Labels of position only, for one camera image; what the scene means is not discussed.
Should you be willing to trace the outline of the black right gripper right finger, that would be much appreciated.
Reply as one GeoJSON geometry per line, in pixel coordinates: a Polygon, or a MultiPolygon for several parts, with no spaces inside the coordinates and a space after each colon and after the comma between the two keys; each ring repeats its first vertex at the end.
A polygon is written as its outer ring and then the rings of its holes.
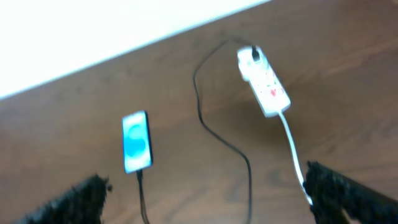
{"type": "Polygon", "coordinates": [[[321,165],[307,162],[304,188],[316,224],[396,224],[397,200],[321,165]]]}

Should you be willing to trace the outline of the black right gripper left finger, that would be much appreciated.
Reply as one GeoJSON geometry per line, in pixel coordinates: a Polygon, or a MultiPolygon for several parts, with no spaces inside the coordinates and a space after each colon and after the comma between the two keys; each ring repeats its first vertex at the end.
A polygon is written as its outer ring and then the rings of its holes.
{"type": "Polygon", "coordinates": [[[15,221],[17,224],[100,224],[108,192],[108,178],[95,174],[74,185],[63,195],[48,201],[15,221]]]}

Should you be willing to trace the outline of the blue Galaxy smartphone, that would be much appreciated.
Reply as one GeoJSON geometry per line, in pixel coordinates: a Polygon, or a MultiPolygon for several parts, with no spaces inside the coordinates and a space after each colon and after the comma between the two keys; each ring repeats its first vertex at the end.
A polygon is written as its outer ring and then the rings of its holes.
{"type": "Polygon", "coordinates": [[[122,119],[123,161],[127,174],[146,169],[153,165],[148,114],[136,111],[122,119]]]}

